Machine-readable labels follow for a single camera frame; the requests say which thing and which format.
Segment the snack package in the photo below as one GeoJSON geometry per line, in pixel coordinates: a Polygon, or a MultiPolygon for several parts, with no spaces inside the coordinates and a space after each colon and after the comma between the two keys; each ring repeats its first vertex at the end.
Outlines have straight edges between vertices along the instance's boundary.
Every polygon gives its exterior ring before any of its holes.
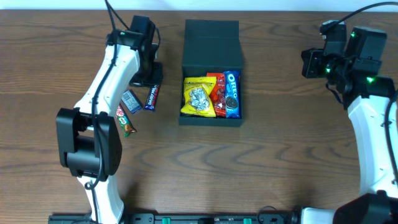
{"type": "Polygon", "coordinates": [[[142,103],[132,90],[126,90],[122,95],[122,101],[127,106],[131,114],[142,109],[142,103]]]}
{"type": "Polygon", "coordinates": [[[209,94],[216,85],[216,77],[192,77],[184,79],[185,105],[181,113],[215,118],[209,94]]]}
{"type": "Polygon", "coordinates": [[[227,118],[240,118],[239,114],[239,72],[224,72],[225,84],[225,105],[227,118]]]}
{"type": "Polygon", "coordinates": [[[129,136],[131,133],[137,132],[137,130],[132,126],[129,117],[127,117],[121,104],[119,104],[116,110],[116,118],[119,121],[120,127],[123,128],[124,137],[129,136]]]}
{"type": "Polygon", "coordinates": [[[224,73],[207,73],[207,76],[217,78],[216,85],[210,93],[210,99],[216,115],[225,118],[225,75],[224,73]]]}
{"type": "Polygon", "coordinates": [[[145,104],[144,110],[155,111],[157,96],[159,94],[160,85],[154,85],[150,88],[147,98],[147,103],[145,104]]]}

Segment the yellow snack bag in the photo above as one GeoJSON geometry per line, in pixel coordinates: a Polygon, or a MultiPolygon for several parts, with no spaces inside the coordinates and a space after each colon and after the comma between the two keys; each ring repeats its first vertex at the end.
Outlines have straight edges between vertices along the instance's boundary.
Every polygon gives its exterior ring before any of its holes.
{"type": "Polygon", "coordinates": [[[215,118],[216,113],[209,94],[216,85],[216,77],[191,77],[184,79],[185,105],[181,113],[215,118]]]}

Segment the purple candy wrapper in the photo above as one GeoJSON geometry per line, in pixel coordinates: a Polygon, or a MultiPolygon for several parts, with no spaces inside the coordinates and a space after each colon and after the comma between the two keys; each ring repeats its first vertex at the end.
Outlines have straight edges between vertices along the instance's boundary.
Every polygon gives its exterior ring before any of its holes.
{"type": "Polygon", "coordinates": [[[155,111],[157,96],[159,94],[160,85],[154,85],[150,90],[145,104],[144,110],[155,111]]]}

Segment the blue candy wrapper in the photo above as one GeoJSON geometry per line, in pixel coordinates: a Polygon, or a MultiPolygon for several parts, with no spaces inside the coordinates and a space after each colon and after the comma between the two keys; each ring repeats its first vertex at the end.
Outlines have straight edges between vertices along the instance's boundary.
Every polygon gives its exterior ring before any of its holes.
{"type": "Polygon", "coordinates": [[[154,85],[152,88],[150,88],[147,98],[147,103],[145,104],[144,110],[155,111],[155,105],[156,105],[157,96],[159,94],[159,88],[160,85],[154,85]]]}
{"type": "Polygon", "coordinates": [[[122,95],[122,101],[127,106],[131,114],[142,109],[142,103],[132,90],[126,90],[122,95]]]}
{"type": "Polygon", "coordinates": [[[241,118],[239,113],[239,72],[226,71],[225,105],[227,118],[241,118]]]}

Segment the green candy wrapper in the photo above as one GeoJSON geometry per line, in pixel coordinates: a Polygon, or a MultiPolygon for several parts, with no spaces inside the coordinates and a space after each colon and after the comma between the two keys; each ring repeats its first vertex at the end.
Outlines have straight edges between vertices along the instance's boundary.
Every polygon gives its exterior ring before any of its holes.
{"type": "Polygon", "coordinates": [[[127,117],[121,104],[119,104],[118,109],[116,110],[116,118],[118,119],[119,124],[124,131],[124,137],[129,136],[131,133],[137,132],[137,130],[132,126],[129,117],[127,117]]]}

